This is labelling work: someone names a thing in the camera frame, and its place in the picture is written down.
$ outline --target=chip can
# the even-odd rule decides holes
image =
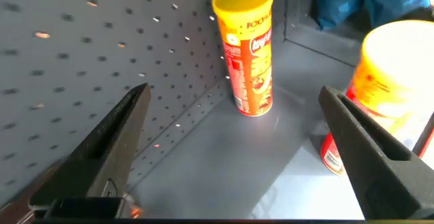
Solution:
[[[410,150],[433,112],[433,37],[434,23],[422,20],[374,29],[363,41],[347,90],[350,100]],[[345,174],[331,134],[321,157],[332,172]]]
[[[235,104],[248,116],[273,104],[271,6],[273,0],[212,0]]]

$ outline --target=gray shelf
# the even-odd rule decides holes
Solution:
[[[295,43],[273,46],[273,108],[262,117],[223,100],[133,189],[147,218],[362,219],[348,179],[318,148],[317,96],[353,67]]]

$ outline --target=gray metal wall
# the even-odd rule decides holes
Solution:
[[[210,0],[0,4],[0,206],[138,84],[149,83],[153,98],[130,186],[230,94]],[[275,24],[284,13],[285,0],[275,0]]]

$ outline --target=yellow can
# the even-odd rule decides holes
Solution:
[[[238,109],[265,114],[273,104],[271,5],[273,0],[212,0]]]

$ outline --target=pringles can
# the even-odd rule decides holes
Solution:
[[[350,100],[409,150],[434,109],[433,37],[434,23],[422,20],[374,29],[363,41],[360,63],[347,90]],[[323,142],[321,157],[332,172],[345,174],[331,134]]]
[[[212,0],[238,109],[260,116],[273,104],[273,0]]]

